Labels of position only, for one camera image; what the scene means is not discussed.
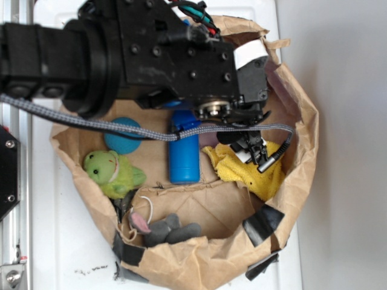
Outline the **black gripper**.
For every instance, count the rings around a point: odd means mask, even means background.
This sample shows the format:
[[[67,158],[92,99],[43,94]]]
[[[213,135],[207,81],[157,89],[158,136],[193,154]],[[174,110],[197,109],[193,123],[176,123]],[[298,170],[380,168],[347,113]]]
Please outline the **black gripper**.
[[[252,125],[267,116],[261,41],[235,48],[218,31],[185,24],[174,7],[187,1],[117,1],[123,77],[119,99],[144,109],[190,109],[200,119]]]

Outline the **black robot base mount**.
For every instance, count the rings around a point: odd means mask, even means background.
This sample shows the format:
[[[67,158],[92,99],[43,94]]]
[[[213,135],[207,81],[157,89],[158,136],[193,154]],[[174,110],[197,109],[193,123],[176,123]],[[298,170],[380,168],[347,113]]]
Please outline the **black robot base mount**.
[[[20,142],[1,125],[1,221],[20,202]]]

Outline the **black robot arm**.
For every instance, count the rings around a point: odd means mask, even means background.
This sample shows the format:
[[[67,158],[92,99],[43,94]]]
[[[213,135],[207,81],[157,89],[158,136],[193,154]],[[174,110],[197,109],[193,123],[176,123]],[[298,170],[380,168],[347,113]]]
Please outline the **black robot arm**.
[[[203,2],[86,1],[62,29],[2,24],[1,92],[59,98],[83,118],[117,99],[226,123],[267,117],[264,59],[238,68]]]

